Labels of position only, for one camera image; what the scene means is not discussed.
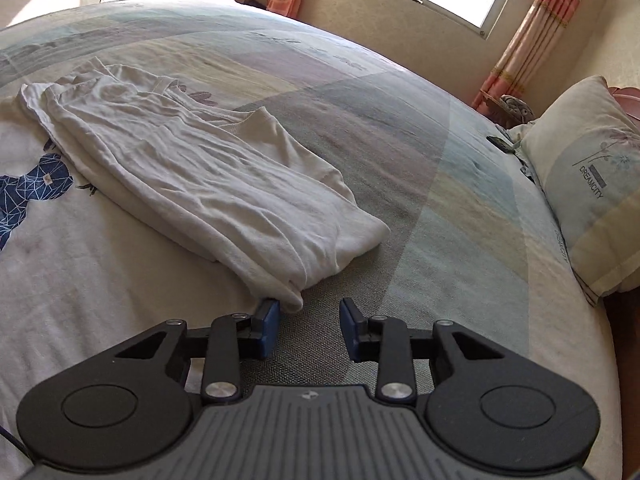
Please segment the pink headboard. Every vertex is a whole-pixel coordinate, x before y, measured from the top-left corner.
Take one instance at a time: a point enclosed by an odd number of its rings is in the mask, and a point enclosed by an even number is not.
[[[613,87],[609,88],[609,92],[636,126],[640,128],[640,89]]]

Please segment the bed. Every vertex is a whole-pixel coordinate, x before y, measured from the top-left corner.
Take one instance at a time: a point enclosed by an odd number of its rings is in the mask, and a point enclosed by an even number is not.
[[[340,338],[343,296],[367,315],[401,317],[416,328],[453,319],[583,386],[602,416],[587,468],[598,479],[621,477],[620,392],[606,313],[585,300],[544,195],[516,157],[486,140],[497,134],[493,123],[366,48],[230,0],[128,0],[2,30],[0,97],[26,82],[53,81],[93,56],[178,78],[203,104],[265,106],[338,168],[358,205],[391,230],[380,247],[303,293],[304,309],[285,317],[273,358],[245,365],[248,384],[371,384],[374,367],[350,363]],[[10,132],[0,139],[10,160],[0,173],[9,175],[33,167],[21,142],[46,142]],[[31,203],[0,253],[0,406],[12,431],[20,398],[46,377],[162,320],[206,326],[257,304],[234,275],[213,267],[220,264],[133,224],[71,173],[75,185]],[[74,200],[86,206],[70,214]],[[68,217],[64,232],[47,224],[52,215]],[[50,243],[72,257],[38,259],[38,247]],[[172,251],[171,262],[158,262],[155,246]],[[48,278],[54,267],[63,279]],[[26,310],[33,297],[37,307]],[[428,366],[417,362],[416,371],[428,391]],[[4,442],[0,454],[2,478],[28,465]]]

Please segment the bedside table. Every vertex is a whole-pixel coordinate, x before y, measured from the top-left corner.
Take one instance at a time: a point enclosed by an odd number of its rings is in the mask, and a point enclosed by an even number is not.
[[[522,124],[520,118],[511,113],[508,106],[504,104],[501,99],[495,99],[486,92],[480,92],[482,94],[482,102],[486,104],[489,110],[487,118],[496,124],[500,124],[504,129],[509,130],[518,124]]]

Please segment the power cord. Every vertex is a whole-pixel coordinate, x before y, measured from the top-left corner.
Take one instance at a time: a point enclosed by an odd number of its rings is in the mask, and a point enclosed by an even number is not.
[[[27,451],[27,448],[24,446],[23,443],[21,443],[17,438],[15,438],[11,433],[9,433],[5,428],[3,428],[2,426],[0,426],[0,435],[4,436],[5,439],[7,439],[11,444],[13,444],[15,447],[17,447],[17,449],[25,456],[27,457],[29,460],[31,460],[31,457],[29,456],[29,451]]]

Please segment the pillowcase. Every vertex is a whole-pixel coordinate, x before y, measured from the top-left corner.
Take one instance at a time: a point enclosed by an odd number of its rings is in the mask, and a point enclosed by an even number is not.
[[[527,132],[522,149],[588,297],[640,285],[640,132],[607,81],[592,76],[569,88]]]

